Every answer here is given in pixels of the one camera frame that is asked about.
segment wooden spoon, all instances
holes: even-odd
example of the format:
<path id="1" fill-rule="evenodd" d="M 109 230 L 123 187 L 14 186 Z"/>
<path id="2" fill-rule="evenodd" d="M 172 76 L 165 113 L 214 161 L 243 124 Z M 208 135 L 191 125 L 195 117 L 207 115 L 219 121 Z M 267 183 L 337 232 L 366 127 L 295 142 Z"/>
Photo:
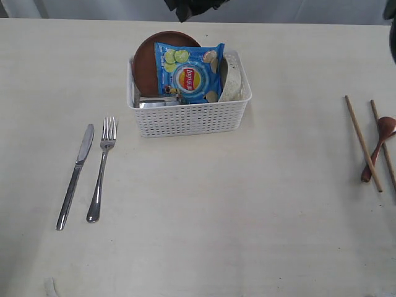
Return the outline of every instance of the wooden spoon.
<path id="1" fill-rule="evenodd" d="M 376 149 L 373 151 L 371 155 L 372 164 L 375 165 L 379 151 L 381 149 L 382 144 L 390 137 L 396 134 L 396 119 L 390 118 L 388 116 L 384 116 L 379 119 L 377 122 L 378 127 L 378 143 Z M 368 183 L 371 179 L 371 171 L 368 165 L 364 167 L 363 172 L 361 173 L 360 180 Z"/>

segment lay's chips bag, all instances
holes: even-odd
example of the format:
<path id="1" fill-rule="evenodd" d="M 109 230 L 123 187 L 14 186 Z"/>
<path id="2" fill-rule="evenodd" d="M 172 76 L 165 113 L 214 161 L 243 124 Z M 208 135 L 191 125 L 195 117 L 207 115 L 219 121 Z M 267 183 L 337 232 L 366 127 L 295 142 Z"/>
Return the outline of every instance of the lay's chips bag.
<path id="1" fill-rule="evenodd" d="M 160 95 L 181 95 L 187 104 L 218 101 L 223 43 L 196 48 L 156 42 L 154 47 Z"/>

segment chopsticks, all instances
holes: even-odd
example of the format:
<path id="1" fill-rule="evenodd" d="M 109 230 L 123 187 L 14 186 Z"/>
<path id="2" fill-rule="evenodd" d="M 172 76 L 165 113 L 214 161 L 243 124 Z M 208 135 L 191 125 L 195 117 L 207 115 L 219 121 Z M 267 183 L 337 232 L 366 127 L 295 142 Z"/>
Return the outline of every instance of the chopsticks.
<path id="1" fill-rule="evenodd" d="M 374 100 L 370 101 L 371 104 L 371 109 L 372 109 L 372 113 L 374 115 L 374 119 L 376 119 L 376 123 L 378 123 L 378 112 L 377 112 L 377 108 L 376 108 L 376 104 L 374 103 Z M 392 179 L 392 184 L 394 185 L 395 191 L 396 191 L 396 178 L 395 178 L 395 172 L 392 166 L 392 162 L 390 160 L 390 155 L 389 155 L 389 151 L 388 151 L 388 147 L 386 146 L 386 143 L 384 142 L 384 144 L 382 144 L 382 149 L 384 150 L 384 155 L 385 155 L 385 159 L 386 159 L 386 163 L 388 165 L 388 170 L 389 170 L 389 174 L 390 174 L 390 178 Z"/>
<path id="2" fill-rule="evenodd" d="M 377 190 L 378 190 L 378 192 L 381 193 L 382 192 L 381 183 L 379 182 L 378 175 L 376 173 L 374 165 L 372 164 L 370 153 L 369 153 L 369 151 L 367 149 L 367 146 L 366 146 L 366 143 L 365 143 L 365 141 L 363 139 L 363 135 L 361 133 L 358 121 L 356 120 L 356 116 L 355 116 L 355 113 L 353 112 L 351 101 L 349 100 L 348 95 L 345 95 L 345 100 L 346 100 L 346 105 L 348 106 L 349 113 L 351 115 L 353 126 L 355 127 L 356 134 L 357 134 L 357 136 L 359 138 L 360 146 L 361 146 L 361 148 L 363 150 L 364 157 L 365 157 L 366 162 L 369 165 L 369 168 L 371 170 L 371 174 L 372 174 L 372 177 L 374 178 L 374 182 L 376 184 Z"/>

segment knife blade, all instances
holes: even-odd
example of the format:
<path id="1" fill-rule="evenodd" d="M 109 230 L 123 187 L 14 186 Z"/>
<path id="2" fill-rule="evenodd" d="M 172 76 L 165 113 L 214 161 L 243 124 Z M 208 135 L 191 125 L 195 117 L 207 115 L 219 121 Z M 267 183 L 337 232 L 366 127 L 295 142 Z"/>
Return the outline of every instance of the knife blade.
<path id="1" fill-rule="evenodd" d="M 77 185 L 77 181 L 79 180 L 81 169 L 84 165 L 85 160 L 87 159 L 89 150 L 92 145 L 93 134 L 93 124 L 89 124 L 87 130 L 85 131 L 84 138 L 82 139 L 80 151 L 77 156 L 77 160 L 75 161 L 72 178 L 70 179 L 69 187 L 67 187 L 66 196 L 63 200 L 58 222 L 56 223 L 57 230 L 63 230 L 64 225 L 66 224 L 67 215 L 69 214 L 70 206 L 72 204 L 75 187 Z"/>

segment storage basket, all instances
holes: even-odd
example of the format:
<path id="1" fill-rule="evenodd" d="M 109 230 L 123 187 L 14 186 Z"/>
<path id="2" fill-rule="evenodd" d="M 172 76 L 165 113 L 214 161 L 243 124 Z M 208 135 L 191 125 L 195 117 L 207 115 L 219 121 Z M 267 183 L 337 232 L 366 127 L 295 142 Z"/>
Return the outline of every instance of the storage basket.
<path id="1" fill-rule="evenodd" d="M 155 108 L 134 107 L 139 91 L 132 76 L 132 57 L 128 62 L 127 104 L 135 112 L 141 136 L 181 136 L 237 129 L 252 92 L 239 54 L 236 51 L 225 51 L 223 55 L 238 65 L 241 71 L 242 88 L 234 101 Z"/>

